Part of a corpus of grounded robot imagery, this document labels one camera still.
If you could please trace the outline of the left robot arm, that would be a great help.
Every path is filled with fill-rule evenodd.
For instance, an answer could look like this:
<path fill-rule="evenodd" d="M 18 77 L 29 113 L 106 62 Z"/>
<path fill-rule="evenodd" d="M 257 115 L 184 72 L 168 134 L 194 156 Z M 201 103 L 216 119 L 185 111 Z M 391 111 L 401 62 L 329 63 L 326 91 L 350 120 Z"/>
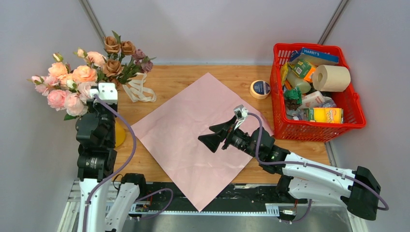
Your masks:
<path fill-rule="evenodd" d="M 94 100 L 87 101 L 88 112 L 76 122 L 76 139 L 80 143 L 77 160 L 80 180 L 79 232 L 120 232 L 135 200 L 147 196 L 143 174 L 127 173 L 119 185 L 109 211 L 106 203 L 114 172 L 115 115 Z"/>

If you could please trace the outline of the cream ribbon with gold text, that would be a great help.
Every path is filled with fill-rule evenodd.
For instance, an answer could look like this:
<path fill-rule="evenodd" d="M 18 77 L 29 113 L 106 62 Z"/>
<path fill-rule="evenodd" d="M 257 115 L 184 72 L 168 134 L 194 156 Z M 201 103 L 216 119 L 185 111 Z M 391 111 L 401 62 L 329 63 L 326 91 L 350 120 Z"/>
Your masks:
<path fill-rule="evenodd" d="M 137 72 L 135 77 L 122 85 L 125 93 L 132 102 L 155 102 L 157 100 L 156 93 L 153 89 L 145 87 L 147 74 Z"/>

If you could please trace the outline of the pink rose stem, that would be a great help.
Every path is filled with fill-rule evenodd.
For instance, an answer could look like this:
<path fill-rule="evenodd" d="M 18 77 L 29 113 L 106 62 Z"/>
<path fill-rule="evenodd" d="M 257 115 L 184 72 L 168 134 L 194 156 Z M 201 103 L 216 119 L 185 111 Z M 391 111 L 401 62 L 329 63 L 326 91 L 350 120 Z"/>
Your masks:
<path fill-rule="evenodd" d="M 49 107 L 56 111 L 65 111 L 65 120 L 82 117 L 88 112 L 87 101 L 80 100 L 78 92 L 65 89 L 57 78 L 50 76 L 48 72 L 46 75 L 33 75 L 28 81 L 34 85 L 35 91 L 46 97 Z"/>

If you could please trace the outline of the masking tape roll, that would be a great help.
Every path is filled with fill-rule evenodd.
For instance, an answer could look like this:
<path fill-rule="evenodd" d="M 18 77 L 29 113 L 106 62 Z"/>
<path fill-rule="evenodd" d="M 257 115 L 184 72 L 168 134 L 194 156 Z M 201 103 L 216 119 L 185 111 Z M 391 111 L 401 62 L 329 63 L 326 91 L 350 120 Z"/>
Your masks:
<path fill-rule="evenodd" d="M 263 100 L 270 94 L 271 86 L 264 80 L 255 80 L 250 84 L 249 92 L 255 99 Z"/>

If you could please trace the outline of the peach flower stem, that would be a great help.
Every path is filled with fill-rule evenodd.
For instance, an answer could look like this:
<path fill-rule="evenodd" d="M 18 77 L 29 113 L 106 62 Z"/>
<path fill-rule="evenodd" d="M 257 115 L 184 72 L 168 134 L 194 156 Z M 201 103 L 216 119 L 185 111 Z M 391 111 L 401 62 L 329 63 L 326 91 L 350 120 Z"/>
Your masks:
<path fill-rule="evenodd" d="M 59 53 L 54 53 L 53 58 L 55 63 L 48 68 L 48 74 L 57 78 L 59 83 L 64 87 L 72 87 L 74 84 L 85 82 L 98 82 L 98 71 L 101 70 L 106 63 L 107 58 L 99 52 L 89 51 L 79 48 L 75 54 L 82 58 L 85 65 L 80 65 L 71 70 L 69 63 L 65 63 L 63 56 Z"/>

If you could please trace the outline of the brown dried flower stem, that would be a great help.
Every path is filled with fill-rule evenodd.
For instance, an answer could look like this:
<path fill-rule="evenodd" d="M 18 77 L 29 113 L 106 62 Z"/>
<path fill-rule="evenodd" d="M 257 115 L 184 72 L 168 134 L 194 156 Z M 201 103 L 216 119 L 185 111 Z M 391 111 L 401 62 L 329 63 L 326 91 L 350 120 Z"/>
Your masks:
<path fill-rule="evenodd" d="M 129 83 L 137 73 L 137 66 L 132 58 L 136 46 L 131 41 L 123 41 L 115 31 L 112 31 L 111 36 L 104 37 L 103 42 L 107 56 L 100 67 L 98 80 L 113 83 L 119 88 Z M 126 57 L 131 57 L 128 63 L 123 62 Z"/>

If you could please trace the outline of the green crumpled wrapper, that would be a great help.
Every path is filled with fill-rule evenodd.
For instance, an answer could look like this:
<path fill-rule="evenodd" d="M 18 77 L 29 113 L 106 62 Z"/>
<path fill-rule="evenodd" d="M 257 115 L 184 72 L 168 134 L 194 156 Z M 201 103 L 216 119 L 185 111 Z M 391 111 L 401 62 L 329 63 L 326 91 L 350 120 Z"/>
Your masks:
<path fill-rule="evenodd" d="M 302 105 L 302 93 L 299 87 L 284 92 L 284 103 L 287 109 L 297 110 Z"/>

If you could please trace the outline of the yellow sponge pack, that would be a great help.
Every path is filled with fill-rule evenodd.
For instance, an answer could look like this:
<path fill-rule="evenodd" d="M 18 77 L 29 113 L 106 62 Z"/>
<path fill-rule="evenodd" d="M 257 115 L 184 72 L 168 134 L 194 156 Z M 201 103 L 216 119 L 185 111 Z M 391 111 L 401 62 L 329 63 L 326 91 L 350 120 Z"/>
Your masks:
<path fill-rule="evenodd" d="M 343 123 L 342 108 L 306 108 L 303 110 L 304 120 L 318 123 Z"/>

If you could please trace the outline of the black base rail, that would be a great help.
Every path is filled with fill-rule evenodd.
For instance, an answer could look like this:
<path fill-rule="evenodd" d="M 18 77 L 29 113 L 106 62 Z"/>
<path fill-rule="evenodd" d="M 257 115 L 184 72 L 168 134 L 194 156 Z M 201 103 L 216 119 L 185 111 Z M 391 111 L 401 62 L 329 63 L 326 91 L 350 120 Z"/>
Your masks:
<path fill-rule="evenodd" d="M 229 184 L 203 210 L 198 211 L 174 183 L 148 182 L 143 195 L 146 200 L 134 203 L 129 216 L 266 216 L 276 217 L 285 209 L 295 211 L 306 199 L 296 200 L 289 194 L 277 193 L 276 185 Z"/>

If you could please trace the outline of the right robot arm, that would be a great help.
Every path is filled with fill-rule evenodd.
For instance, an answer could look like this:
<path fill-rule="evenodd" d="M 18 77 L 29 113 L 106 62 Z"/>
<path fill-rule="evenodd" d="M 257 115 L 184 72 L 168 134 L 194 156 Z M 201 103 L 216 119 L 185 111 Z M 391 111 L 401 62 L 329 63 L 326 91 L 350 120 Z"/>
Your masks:
<path fill-rule="evenodd" d="M 323 165 L 301 157 L 275 145 L 275 139 L 260 125 L 252 134 L 238 127 L 233 117 L 227 122 L 210 126 L 211 134 L 200 135 L 198 140 L 211 152 L 219 146 L 225 150 L 233 146 L 255 158 L 259 166 L 270 174 L 281 177 L 276 196 L 281 202 L 309 199 L 338 204 L 353 215 L 374 221 L 379 210 L 387 210 L 380 196 L 381 186 L 366 167 L 355 170 Z"/>

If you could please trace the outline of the red plastic basket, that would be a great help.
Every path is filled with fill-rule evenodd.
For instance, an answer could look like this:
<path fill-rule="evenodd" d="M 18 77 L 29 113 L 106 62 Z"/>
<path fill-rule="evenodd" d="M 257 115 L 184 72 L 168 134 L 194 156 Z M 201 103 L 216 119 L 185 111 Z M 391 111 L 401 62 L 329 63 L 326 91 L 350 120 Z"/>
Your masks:
<path fill-rule="evenodd" d="M 335 55 L 339 58 L 340 66 L 348 67 L 341 48 L 335 45 L 319 45 L 314 43 L 275 44 L 270 74 L 274 137 L 282 140 L 328 142 L 353 129 L 364 128 L 366 126 L 366 117 L 360 103 L 360 96 L 356 93 L 352 84 L 345 91 L 336 92 L 331 95 L 337 107 L 343 109 L 344 121 L 342 124 L 317 123 L 287 118 L 280 68 L 285 62 L 289 61 L 293 51 L 303 47 Z"/>

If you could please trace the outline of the mauve rose stem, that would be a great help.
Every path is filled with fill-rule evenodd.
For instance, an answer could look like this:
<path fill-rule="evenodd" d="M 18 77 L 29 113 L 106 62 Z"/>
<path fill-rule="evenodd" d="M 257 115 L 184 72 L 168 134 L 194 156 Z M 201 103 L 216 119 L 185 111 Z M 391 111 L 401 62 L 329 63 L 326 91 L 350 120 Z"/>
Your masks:
<path fill-rule="evenodd" d="M 139 69 L 139 73 L 149 73 L 152 71 L 154 66 L 152 61 L 155 60 L 156 57 L 150 58 L 139 48 L 135 50 L 131 57 L 134 60 L 135 66 Z"/>

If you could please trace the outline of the purple pink wrapping paper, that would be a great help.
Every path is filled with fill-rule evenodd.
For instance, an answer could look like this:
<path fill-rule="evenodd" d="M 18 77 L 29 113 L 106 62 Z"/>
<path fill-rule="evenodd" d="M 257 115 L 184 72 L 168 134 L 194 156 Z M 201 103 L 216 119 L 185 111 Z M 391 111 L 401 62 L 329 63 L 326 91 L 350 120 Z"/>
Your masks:
<path fill-rule="evenodd" d="M 155 161 L 197 210 L 203 210 L 228 184 L 273 184 L 277 175 L 262 170 L 249 155 L 230 147 L 212 153 L 198 136 L 232 118 L 243 104 L 260 115 L 268 100 L 245 102 L 255 74 L 150 74 L 161 105 L 132 129 Z"/>

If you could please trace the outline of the white rose stem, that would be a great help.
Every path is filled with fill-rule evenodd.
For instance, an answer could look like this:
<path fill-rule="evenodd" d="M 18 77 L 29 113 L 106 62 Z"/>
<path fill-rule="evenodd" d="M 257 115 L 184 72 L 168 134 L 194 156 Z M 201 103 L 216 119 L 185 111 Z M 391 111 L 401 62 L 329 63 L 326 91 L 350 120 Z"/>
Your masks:
<path fill-rule="evenodd" d="M 86 102 L 87 100 L 92 98 L 90 90 L 92 87 L 95 87 L 96 85 L 97 83 L 95 82 L 82 82 L 77 84 L 73 80 L 68 80 L 65 85 L 61 86 L 64 86 L 64 88 L 67 90 L 78 92 L 80 100 Z"/>

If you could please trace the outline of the beige paper towel roll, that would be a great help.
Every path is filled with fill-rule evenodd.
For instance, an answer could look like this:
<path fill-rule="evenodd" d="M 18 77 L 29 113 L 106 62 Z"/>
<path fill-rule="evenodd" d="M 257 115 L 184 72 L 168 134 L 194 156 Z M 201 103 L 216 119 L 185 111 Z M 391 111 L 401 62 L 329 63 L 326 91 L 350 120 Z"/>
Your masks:
<path fill-rule="evenodd" d="M 320 65 L 313 73 L 312 83 L 318 91 L 343 92 L 351 83 L 351 75 L 343 66 Z"/>

